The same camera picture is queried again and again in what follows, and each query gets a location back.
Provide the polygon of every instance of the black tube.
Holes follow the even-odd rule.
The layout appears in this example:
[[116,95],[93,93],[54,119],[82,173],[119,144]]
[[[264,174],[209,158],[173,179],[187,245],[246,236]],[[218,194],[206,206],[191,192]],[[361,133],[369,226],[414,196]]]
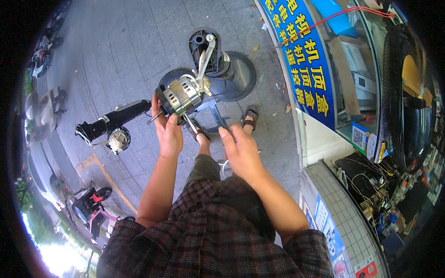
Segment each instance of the black tube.
[[151,101],[140,100],[135,101],[125,106],[122,106],[110,113],[102,116],[98,121],[88,124],[84,122],[76,126],[76,135],[81,133],[83,139],[87,139],[89,144],[101,135],[112,132],[118,127],[123,126],[125,123],[131,121],[142,113],[150,110]]
[[107,121],[106,117],[109,119],[109,121],[107,122],[107,132],[112,132],[116,128],[131,121],[145,111],[150,110],[150,108],[151,101],[140,100],[122,106],[117,110],[111,111],[110,113],[102,117],[103,119],[105,119],[105,121]]

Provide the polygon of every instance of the blue sign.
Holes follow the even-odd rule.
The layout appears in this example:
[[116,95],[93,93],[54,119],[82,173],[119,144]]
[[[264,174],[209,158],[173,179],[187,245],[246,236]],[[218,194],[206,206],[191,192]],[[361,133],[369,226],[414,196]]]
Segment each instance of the blue sign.
[[286,60],[296,107],[335,128],[331,78],[323,44],[315,28],[296,35],[314,22],[303,0],[261,0]]
[[332,219],[326,204],[321,199],[320,194],[317,195],[314,218],[318,230],[322,231],[326,236],[329,255],[331,256],[331,262],[333,262],[343,252],[344,244],[341,240],[341,235],[335,226],[334,220]]

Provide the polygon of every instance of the screwdriver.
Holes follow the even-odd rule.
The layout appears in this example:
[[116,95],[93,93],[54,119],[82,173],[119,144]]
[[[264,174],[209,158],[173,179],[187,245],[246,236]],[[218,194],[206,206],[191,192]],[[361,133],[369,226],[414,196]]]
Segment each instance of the screwdriver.
[[159,117],[160,115],[162,115],[162,111],[160,111],[158,114],[154,115],[153,118],[151,118],[147,124],[149,125],[151,122],[153,122],[154,120],[157,119],[157,117]]

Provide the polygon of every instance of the yellow line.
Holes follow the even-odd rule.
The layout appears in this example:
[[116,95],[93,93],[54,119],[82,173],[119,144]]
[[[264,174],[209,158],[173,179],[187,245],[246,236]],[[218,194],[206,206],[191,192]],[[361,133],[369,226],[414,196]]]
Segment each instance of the yellow line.
[[79,176],[82,178],[81,171],[84,168],[90,167],[94,163],[96,163],[97,166],[99,166],[99,168],[102,171],[102,174],[104,174],[105,178],[111,184],[111,186],[113,187],[114,191],[121,197],[121,199],[127,204],[127,206],[129,206],[131,208],[131,210],[134,211],[134,213],[137,214],[138,211],[136,210],[136,208],[130,203],[130,201],[127,199],[127,197],[125,197],[125,195],[122,193],[122,191],[117,187],[117,185],[111,179],[111,177],[109,176],[107,171],[105,171],[104,166],[102,165],[101,161],[99,160],[99,158],[97,157],[97,154],[95,152],[92,153],[87,159],[82,161],[80,163],[80,165],[76,167],[76,171],[79,174]]

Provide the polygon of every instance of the plaid shirt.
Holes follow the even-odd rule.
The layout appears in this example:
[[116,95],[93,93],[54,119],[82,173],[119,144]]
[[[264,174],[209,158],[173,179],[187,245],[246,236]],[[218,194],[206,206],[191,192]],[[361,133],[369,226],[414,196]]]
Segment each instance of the plaid shirt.
[[[243,194],[243,187],[225,184]],[[326,238],[298,232],[284,249],[242,214],[215,203],[211,182],[186,187],[168,221],[146,229],[120,220],[97,264],[98,277],[333,277]]]

